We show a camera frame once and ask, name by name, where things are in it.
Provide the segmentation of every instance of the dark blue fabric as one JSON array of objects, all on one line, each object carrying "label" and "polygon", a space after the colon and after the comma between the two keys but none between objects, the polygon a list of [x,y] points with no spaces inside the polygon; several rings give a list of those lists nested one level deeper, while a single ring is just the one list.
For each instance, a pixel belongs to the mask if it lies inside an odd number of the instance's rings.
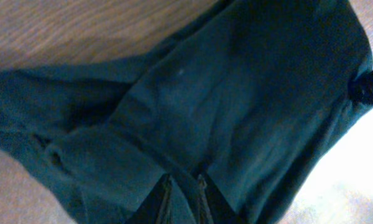
[{"label": "dark blue fabric", "polygon": [[0,148],[78,223],[124,223],[165,173],[194,223],[202,172],[275,223],[371,109],[348,97],[371,69],[347,1],[221,1],[139,57],[0,72]]}]

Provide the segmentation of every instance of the teal fabric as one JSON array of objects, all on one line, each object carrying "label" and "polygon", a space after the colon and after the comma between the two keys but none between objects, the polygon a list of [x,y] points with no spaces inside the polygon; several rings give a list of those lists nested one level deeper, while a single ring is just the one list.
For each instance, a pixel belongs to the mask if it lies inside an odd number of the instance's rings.
[{"label": "teal fabric", "polygon": [[0,72],[0,149],[78,223],[124,223],[166,173],[174,223],[196,223],[202,172],[275,223],[371,109],[348,98],[371,69],[347,1],[221,1],[145,55]]}]

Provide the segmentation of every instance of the wooden surface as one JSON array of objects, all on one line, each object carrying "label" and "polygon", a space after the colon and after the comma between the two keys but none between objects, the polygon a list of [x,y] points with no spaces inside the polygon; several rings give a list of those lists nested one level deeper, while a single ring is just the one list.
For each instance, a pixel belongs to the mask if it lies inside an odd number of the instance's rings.
[{"label": "wooden surface", "polygon": [[[144,53],[215,2],[1,0],[0,70]],[[373,50],[373,0],[351,2]],[[373,112],[364,118],[318,164],[281,224],[373,223]],[[0,151],[2,223],[72,221],[47,190]]]}]

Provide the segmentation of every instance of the wood grain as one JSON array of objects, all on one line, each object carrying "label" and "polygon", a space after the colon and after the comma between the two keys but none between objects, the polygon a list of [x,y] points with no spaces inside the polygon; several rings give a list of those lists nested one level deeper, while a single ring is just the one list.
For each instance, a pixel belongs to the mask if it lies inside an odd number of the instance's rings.
[{"label": "wood grain", "polygon": [[[101,62],[141,54],[216,1],[1,0],[0,70]],[[351,3],[373,51],[373,0]],[[328,174],[313,175],[311,183],[328,180]],[[280,223],[373,223],[373,200],[366,197],[368,192],[356,193],[340,181],[329,181],[328,186],[315,192],[305,185],[301,192],[309,193],[297,196]],[[50,192],[0,151],[1,223],[73,221]]]}]

